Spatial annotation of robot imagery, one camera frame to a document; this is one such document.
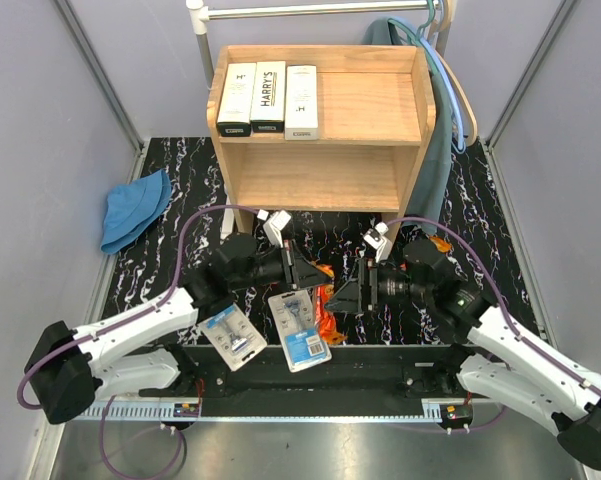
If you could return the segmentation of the orange razor pack horizontal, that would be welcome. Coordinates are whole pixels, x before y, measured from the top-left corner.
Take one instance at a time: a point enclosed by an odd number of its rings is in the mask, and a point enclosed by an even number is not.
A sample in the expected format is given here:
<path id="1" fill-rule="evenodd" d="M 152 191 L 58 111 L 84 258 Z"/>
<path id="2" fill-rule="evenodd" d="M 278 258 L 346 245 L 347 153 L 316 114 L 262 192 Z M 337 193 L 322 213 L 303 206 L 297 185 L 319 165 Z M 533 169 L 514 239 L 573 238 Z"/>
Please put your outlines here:
<path id="1" fill-rule="evenodd" d="M 330 265 L 317 265 L 317 268 L 331 280 L 335 278 L 334 270 Z"/>

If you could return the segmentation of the orange razor pack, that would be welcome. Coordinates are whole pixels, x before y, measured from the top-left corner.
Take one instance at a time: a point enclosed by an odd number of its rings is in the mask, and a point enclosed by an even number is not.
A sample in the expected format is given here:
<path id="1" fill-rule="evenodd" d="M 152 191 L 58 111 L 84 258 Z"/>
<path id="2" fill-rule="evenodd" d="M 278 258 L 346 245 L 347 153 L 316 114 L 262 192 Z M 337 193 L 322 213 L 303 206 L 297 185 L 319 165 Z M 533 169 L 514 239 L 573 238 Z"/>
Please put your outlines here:
<path id="1" fill-rule="evenodd" d="M 429 240 L 435 245 L 437 251 L 442 254 L 448 254 L 453 250 L 452 244 L 440 237 L 431 236 Z"/>
<path id="2" fill-rule="evenodd" d="M 313 292 L 313 310 L 315 325 L 321 339 L 330 346 L 337 346 L 342 345 L 347 337 L 337 330 L 335 315 L 325 307 L 333 294 L 332 284 L 316 287 Z"/>

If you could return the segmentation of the white Harry's razor box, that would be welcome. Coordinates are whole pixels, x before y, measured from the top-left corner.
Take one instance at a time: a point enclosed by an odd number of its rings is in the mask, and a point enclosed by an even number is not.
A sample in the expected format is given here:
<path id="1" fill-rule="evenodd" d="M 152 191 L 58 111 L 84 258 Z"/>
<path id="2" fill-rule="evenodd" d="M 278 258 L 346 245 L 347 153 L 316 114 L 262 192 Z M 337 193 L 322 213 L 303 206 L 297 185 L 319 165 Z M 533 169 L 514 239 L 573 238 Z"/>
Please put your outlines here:
<path id="1" fill-rule="evenodd" d="M 258 62 L 250 112 L 254 134 L 284 130 L 285 95 L 286 62 Z"/>

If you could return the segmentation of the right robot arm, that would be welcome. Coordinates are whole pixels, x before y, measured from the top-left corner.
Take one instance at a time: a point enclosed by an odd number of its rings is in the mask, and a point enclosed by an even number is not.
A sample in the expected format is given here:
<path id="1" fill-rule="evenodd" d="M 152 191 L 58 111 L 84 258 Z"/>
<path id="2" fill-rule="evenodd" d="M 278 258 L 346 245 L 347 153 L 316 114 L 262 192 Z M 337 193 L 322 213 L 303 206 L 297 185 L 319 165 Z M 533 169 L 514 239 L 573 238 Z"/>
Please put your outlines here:
<path id="1" fill-rule="evenodd" d="M 359 314 L 404 299 L 426 308 L 449 348 L 433 374 L 440 393 L 489 397 L 543 426 L 575 460 L 601 471 L 601 374 L 507 317 L 494 293 L 457 275 L 434 242 L 408 244 L 403 258 L 401 266 L 360 259 L 326 309 Z"/>

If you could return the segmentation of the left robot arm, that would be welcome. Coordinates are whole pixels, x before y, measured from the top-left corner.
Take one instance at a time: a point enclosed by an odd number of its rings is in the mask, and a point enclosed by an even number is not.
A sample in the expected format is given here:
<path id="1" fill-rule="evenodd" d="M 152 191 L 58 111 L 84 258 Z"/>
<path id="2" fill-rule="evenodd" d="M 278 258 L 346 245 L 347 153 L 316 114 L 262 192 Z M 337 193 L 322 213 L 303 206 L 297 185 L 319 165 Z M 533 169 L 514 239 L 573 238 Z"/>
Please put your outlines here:
<path id="1" fill-rule="evenodd" d="M 235 312 L 237 291 L 271 284 L 294 291 L 329 281 L 292 240 L 260 253 L 253 237 L 232 234 L 175 289 L 93 324 L 71 329 L 58 321 L 47 326 L 25 364 L 24 380 L 52 425 L 66 423 L 112 395 L 168 389 L 183 396 L 195 386 L 194 369 L 167 349 L 142 354 L 140 348 Z"/>

